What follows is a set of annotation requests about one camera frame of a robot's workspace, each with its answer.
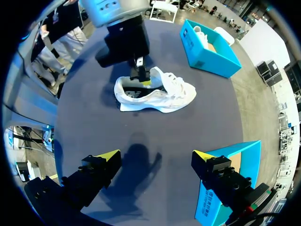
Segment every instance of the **person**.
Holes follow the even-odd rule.
[[[209,14],[213,15],[216,11],[217,11],[217,7],[214,6]]]
[[[180,10],[185,11],[184,6],[189,2],[189,0],[180,0]]]
[[[41,27],[41,35],[49,36],[53,48],[70,64],[73,64],[87,41],[78,26],[81,21],[78,21],[79,8],[75,2],[77,0],[65,1],[45,18]]]
[[[229,25],[230,25],[230,27],[234,26],[234,20],[233,19],[230,19]]]
[[[58,73],[66,75],[68,70],[57,60],[54,54],[45,46],[39,33],[36,35],[31,55],[32,68],[34,72],[47,80],[52,87],[55,86],[54,76],[44,68],[43,65],[54,69]]]

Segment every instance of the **black jacket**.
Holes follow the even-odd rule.
[[[48,37],[51,43],[54,43],[74,28],[82,26],[77,2],[68,6],[63,6],[62,4],[56,11],[58,13],[58,22],[53,23],[54,11],[52,11],[43,23],[47,25]]]

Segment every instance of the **shoelace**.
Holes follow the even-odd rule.
[[[168,93],[167,97],[183,98],[186,94],[184,90],[184,80],[181,77],[176,77],[173,73],[166,73],[166,75],[173,85],[173,90]]]

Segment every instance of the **white sneaker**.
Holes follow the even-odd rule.
[[[204,32],[201,31],[201,28],[199,26],[195,26],[193,28],[193,30],[197,34],[198,39],[201,41],[201,43],[204,46],[204,48],[205,49],[209,49],[207,35],[205,35]]]
[[[122,112],[155,108],[163,113],[177,111],[196,97],[194,86],[172,73],[163,73],[158,67],[150,69],[151,85],[143,86],[130,77],[116,80],[114,93]]]
[[[54,86],[55,86],[55,84],[56,84],[56,81],[55,81],[55,80],[54,80],[54,81],[52,81],[52,82],[50,83],[51,87],[54,87]]]

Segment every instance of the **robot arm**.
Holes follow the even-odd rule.
[[[95,27],[105,25],[109,34],[104,38],[106,47],[95,58],[101,67],[128,61],[136,69],[130,78],[140,82],[150,80],[144,57],[150,53],[149,39],[142,11],[149,8],[148,0],[82,0]]]

